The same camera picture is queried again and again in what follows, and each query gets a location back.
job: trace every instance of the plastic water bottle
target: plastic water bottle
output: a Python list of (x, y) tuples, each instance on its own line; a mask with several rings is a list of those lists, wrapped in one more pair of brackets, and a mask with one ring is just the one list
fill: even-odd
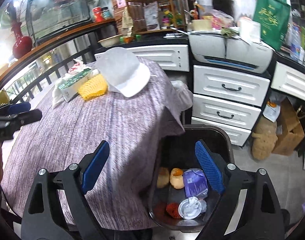
[(300, 49), (301, 49), (301, 38), (300, 38), (300, 31), (299, 27), (296, 25), (293, 25), (293, 31), (292, 31), (292, 39), (291, 39), (291, 57), (298, 62), (299, 55), (300, 55)]

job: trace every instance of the purple snack wrapper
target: purple snack wrapper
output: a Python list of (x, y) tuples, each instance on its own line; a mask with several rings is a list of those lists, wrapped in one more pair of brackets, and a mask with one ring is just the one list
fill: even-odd
[(186, 197), (198, 196), (200, 193), (208, 193), (207, 179), (200, 169), (190, 169), (183, 173)]

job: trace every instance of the black trash bin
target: black trash bin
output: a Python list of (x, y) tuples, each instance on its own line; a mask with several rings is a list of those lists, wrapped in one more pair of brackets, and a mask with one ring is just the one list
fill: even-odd
[(184, 190), (176, 193), (170, 184), (162, 189), (157, 189), (159, 167), (166, 167), (171, 171), (173, 168), (202, 169), (195, 156), (195, 143), (202, 139), (209, 149), (218, 153), (227, 163), (234, 163), (231, 142), (228, 135), (219, 127), (210, 125), (186, 125), (185, 133), (181, 136), (169, 136), (162, 142), (162, 148), (158, 153), (154, 169), (153, 181), (149, 193), (149, 213), (158, 225), (170, 230), (182, 232), (201, 231), (214, 211), (220, 195), (211, 189), (208, 183), (208, 197), (206, 213), (200, 214), (193, 220), (179, 220), (170, 217), (166, 213), (166, 206), (174, 199), (182, 197)]

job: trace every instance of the white baseball cap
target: white baseball cap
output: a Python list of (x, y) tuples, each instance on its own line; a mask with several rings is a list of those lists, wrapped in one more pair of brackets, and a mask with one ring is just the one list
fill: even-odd
[(150, 79), (149, 68), (139, 62), (135, 54), (121, 47), (108, 49), (97, 66), (109, 84), (109, 90), (116, 91), (116, 88), (127, 98), (139, 93)]

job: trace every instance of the gray floor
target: gray floor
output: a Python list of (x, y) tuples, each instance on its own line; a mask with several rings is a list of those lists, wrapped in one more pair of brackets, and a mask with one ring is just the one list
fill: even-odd
[[(249, 145), (241, 148), (233, 146), (235, 164), (242, 170), (257, 171), (264, 168), (273, 183), (281, 208), (290, 212), (291, 222), (297, 222), (302, 217), (302, 203), (305, 200), (305, 171), (303, 159), (296, 153), (287, 157), (272, 154), (264, 161), (252, 158)], [(226, 233), (233, 232), (238, 224), (246, 192), (240, 193), (236, 212), (232, 217)], [(168, 240), (174, 236), (175, 240), (193, 240), (199, 233), (182, 233), (171, 231), (166, 228), (156, 227), (153, 229), (153, 240)]]

